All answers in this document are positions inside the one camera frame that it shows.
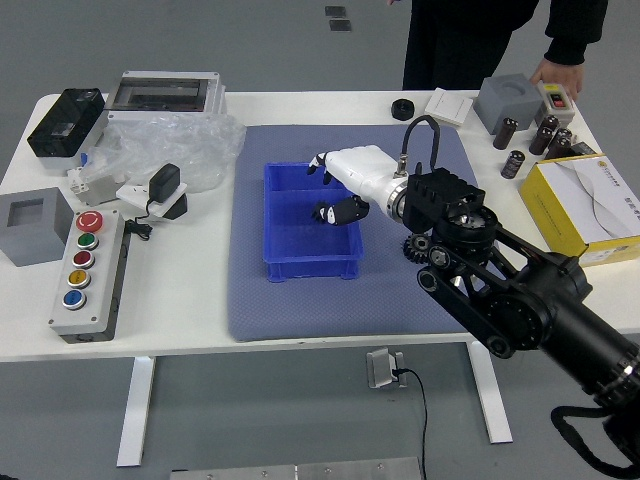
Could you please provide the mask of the person's left hand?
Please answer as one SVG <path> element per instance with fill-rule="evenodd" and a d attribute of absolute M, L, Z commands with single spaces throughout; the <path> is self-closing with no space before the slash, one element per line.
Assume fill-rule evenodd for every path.
<path fill-rule="evenodd" d="M 584 65 L 563 65 L 542 59 L 530 77 L 530 82 L 536 85 L 556 83 L 564 87 L 566 94 L 572 101 L 577 101 L 583 88 Z"/>

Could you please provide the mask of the white-shelled robot right hand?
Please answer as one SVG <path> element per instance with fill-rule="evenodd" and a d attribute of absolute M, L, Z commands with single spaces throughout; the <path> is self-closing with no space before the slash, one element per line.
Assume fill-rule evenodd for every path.
<path fill-rule="evenodd" d="M 372 203 L 390 219 L 401 223 L 408 174 L 378 146 L 360 146 L 317 154 L 307 174 L 324 168 L 323 184 L 332 179 L 351 195 L 335 204 L 318 202 L 312 217 L 330 225 L 346 225 L 365 218 Z"/>

